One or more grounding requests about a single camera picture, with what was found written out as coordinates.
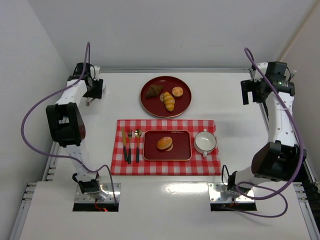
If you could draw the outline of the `metal tongs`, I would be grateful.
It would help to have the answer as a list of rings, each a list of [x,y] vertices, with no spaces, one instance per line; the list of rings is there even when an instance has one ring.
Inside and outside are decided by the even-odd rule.
[[[101,90],[102,95],[105,93],[105,91],[106,91],[105,89],[106,89],[106,85],[104,84],[102,86],[102,90]],[[94,100],[95,100],[95,98],[87,97],[86,100],[85,100],[85,106],[89,107]]]

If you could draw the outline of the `round sesame bun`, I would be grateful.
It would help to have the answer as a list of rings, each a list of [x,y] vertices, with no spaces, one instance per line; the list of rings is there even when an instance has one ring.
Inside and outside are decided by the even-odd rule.
[[[170,151],[173,148],[173,139],[169,136],[162,137],[156,144],[158,150]]]

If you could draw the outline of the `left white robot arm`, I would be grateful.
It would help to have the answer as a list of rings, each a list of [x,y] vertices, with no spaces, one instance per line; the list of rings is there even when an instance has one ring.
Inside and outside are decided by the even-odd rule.
[[[73,75],[69,76],[59,100],[45,109],[51,138],[58,143],[72,160],[75,173],[72,179],[78,184],[82,194],[91,198],[101,192],[99,174],[92,165],[89,153],[85,150],[86,127],[79,110],[81,99],[86,105],[101,99],[105,89],[100,78],[100,67],[77,63]]]

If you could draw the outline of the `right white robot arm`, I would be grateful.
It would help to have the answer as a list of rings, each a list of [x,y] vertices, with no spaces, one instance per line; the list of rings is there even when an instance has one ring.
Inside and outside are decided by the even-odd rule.
[[[242,101],[260,105],[268,139],[254,156],[251,165],[228,177],[227,190],[247,194],[252,187],[266,182],[291,182],[307,157],[300,146],[293,115],[295,85],[287,80],[287,64],[279,61],[262,62],[252,66],[251,79],[241,81]]]

